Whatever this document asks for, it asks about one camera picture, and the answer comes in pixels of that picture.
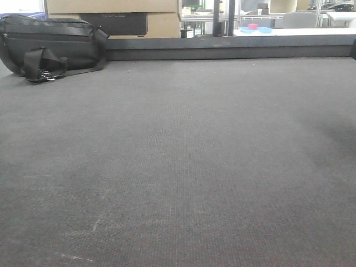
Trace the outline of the black fabric shoulder bag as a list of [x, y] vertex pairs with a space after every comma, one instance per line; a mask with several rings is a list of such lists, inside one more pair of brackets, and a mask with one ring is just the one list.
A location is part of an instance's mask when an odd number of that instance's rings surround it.
[[106, 64], [108, 37], [102, 27], [81, 19], [8, 14], [1, 18], [1, 61], [30, 82], [99, 71]]

